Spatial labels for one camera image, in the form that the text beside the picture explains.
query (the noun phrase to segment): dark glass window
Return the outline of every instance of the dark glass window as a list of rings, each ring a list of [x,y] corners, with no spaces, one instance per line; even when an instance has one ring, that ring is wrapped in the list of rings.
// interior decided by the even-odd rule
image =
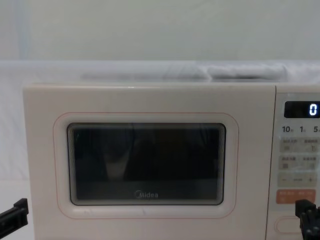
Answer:
[[[220,123],[72,123],[75,205],[218,205],[226,128]]]

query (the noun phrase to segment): black clamp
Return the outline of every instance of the black clamp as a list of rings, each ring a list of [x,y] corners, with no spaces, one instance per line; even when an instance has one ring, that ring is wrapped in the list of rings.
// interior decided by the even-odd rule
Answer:
[[[22,198],[13,208],[0,213],[0,239],[28,224],[28,200]]]
[[[309,200],[295,202],[295,215],[300,218],[300,229],[303,240],[320,239],[320,207]]]

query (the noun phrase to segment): button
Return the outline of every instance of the button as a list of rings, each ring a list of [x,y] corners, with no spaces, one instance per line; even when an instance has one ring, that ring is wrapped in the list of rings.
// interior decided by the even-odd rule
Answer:
[[[318,156],[303,155],[299,158],[299,165],[305,170],[315,170],[318,167]]]
[[[276,191],[277,204],[294,204],[296,200],[307,199],[314,203],[316,190],[314,189],[279,189]]]
[[[278,218],[275,229],[282,234],[300,234],[300,219],[295,216]]]
[[[300,141],[297,137],[283,137],[280,140],[280,152],[293,153],[298,152]]]
[[[290,170],[299,166],[299,159],[296,156],[285,156],[279,157],[279,169]]]
[[[299,152],[317,153],[319,151],[320,138],[318,137],[300,137]]]
[[[315,187],[317,184],[316,172],[280,172],[278,174],[279,187]]]

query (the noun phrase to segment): white microwave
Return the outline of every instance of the white microwave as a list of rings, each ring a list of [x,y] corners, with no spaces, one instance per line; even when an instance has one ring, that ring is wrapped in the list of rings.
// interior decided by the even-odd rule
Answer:
[[[320,86],[32,84],[36,240],[301,240],[320,201]]]

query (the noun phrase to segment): white surface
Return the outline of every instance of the white surface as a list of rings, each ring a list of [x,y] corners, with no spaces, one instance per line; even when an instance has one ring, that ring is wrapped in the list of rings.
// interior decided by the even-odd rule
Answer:
[[[319,0],[19,4],[27,59],[320,60]]]
[[[19,59],[16,9],[13,0],[0,0],[0,59]]]

